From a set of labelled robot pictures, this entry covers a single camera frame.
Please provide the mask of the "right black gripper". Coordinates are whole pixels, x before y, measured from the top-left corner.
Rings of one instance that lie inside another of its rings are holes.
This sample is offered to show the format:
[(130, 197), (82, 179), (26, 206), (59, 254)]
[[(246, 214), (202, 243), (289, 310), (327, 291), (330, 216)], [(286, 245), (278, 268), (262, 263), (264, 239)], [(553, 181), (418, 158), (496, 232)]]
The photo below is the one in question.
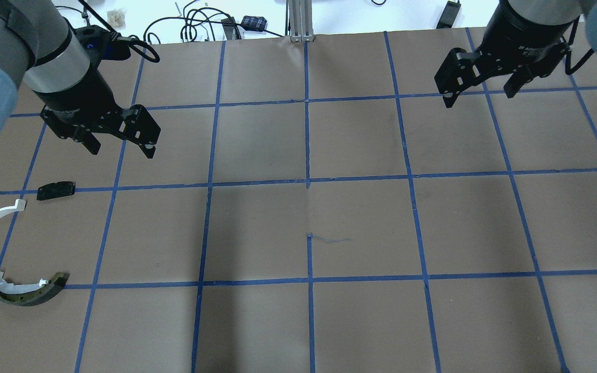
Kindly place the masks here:
[(569, 53), (567, 44), (537, 49), (482, 44), (475, 52), (454, 48), (439, 66), (434, 82), (446, 108), (452, 108), (467, 89), (500, 76), (510, 76), (504, 84), (504, 93), (507, 98), (514, 98), (527, 83), (550, 76)]

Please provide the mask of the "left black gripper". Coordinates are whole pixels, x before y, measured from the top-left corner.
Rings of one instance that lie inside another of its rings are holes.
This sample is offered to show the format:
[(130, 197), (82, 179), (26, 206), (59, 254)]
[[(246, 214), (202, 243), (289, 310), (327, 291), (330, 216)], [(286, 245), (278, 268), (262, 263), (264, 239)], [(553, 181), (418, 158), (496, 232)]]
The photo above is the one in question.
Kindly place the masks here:
[(95, 134), (110, 134), (140, 148), (154, 158), (161, 128), (148, 109), (134, 105), (124, 109), (110, 96), (41, 96), (40, 116), (60, 139), (82, 144), (90, 154), (101, 149)]

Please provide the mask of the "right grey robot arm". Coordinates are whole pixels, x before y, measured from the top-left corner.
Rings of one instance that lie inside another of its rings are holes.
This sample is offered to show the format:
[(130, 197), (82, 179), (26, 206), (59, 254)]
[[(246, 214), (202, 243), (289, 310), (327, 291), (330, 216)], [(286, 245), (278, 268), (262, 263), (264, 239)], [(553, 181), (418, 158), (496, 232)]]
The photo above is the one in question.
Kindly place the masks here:
[(473, 52), (450, 50), (434, 76), (446, 108), (462, 92), (508, 76), (507, 97), (535, 78), (552, 74), (562, 60), (572, 75), (597, 55), (597, 1), (500, 1)]

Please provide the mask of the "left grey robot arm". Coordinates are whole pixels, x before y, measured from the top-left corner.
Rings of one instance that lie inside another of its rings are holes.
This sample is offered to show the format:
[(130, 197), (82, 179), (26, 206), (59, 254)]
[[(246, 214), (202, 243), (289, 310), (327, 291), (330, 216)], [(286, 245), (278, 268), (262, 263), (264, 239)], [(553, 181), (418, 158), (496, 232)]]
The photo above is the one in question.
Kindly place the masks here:
[(119, 106), (98, 69), (132, 52), (160, 61), (144, 40), (122, 36), (106, 22), (73, 28), (51, 1), (0, 1), (0, 133), (23, 83), (44, 104), (40, 117), (60, 139), (97, 155), (96, 134), (109, 134), (152, 158), (161, 128), (144, 106)]

